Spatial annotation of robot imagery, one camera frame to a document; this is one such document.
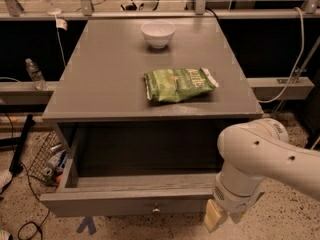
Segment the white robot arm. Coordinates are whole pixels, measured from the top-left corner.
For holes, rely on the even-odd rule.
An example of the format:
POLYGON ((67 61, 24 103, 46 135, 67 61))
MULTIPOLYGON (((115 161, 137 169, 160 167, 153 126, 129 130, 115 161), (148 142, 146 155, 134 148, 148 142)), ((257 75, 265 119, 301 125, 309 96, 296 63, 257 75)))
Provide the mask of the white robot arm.
POLYGON ((272 178, 320 200, 320 152, 289 143, 285 127, 263 118, 225 128, 217 147, 224 159, 207 201, 204 224, 212 232, 228 217, 239 221, 272 178))

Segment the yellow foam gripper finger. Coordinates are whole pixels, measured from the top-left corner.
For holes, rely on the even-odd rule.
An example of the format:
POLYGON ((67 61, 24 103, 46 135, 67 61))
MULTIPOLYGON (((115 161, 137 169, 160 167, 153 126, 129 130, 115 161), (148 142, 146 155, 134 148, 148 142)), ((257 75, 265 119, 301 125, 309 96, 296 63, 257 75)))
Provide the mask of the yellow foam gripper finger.
POLYGON ((204 225, 209 232, 216 230, 228 218, 228 213, 215 199, 209 199, 206 204, 204 225))

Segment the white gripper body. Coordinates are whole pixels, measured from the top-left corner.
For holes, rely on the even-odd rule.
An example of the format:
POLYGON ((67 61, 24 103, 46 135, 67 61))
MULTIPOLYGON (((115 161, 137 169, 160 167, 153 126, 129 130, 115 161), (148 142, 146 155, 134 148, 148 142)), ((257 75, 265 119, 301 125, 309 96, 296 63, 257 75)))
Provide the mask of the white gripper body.
POLYGON ((249 186, 231 184, 233 189, 228 189, 223 183, 221 173, 217 174, 213 184, 212 206, 218 215, 219 223, 223 223, 228 217, 235 224, 239 223, 247 210, 264 194, 261 182, 262 178, 257 178, 249 186))

